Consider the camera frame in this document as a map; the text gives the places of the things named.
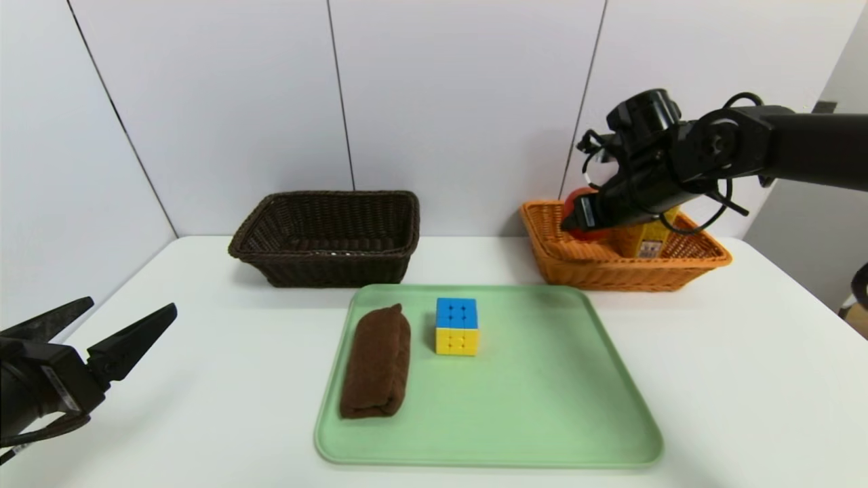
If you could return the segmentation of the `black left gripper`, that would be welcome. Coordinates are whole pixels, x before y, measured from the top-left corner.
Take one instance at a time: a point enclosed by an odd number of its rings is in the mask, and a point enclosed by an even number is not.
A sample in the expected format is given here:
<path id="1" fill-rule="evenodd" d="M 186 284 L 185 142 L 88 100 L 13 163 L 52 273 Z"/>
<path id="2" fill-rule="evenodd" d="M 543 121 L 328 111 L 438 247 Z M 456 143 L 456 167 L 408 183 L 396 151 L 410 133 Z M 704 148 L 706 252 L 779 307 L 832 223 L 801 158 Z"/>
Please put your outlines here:
<path id="1" fill-rule="evenodd" d="M 178 315 L 170 303 L 127 325 L 90 346 L 86 366 L 73 347 L 46 342 L 94 305 L 73 300 L 2 331 L 3 442 L 46 441 L 86 424 Z"/>

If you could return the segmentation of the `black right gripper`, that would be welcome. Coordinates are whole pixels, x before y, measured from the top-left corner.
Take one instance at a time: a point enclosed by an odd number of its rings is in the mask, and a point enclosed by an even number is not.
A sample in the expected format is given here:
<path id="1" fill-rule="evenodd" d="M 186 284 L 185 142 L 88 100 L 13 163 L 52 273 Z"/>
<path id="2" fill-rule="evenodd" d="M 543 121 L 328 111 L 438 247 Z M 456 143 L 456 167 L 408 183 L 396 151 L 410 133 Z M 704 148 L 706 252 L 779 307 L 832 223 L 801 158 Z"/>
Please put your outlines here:
<path id="1" fill-rule="evenodd" d="M 663 212 L 663 191 L 648 171 L 619 171 L 592 194 L 574 198 L 574 212 L 561 220 L 562 232 L 627 228 L 651 222 Z"/>

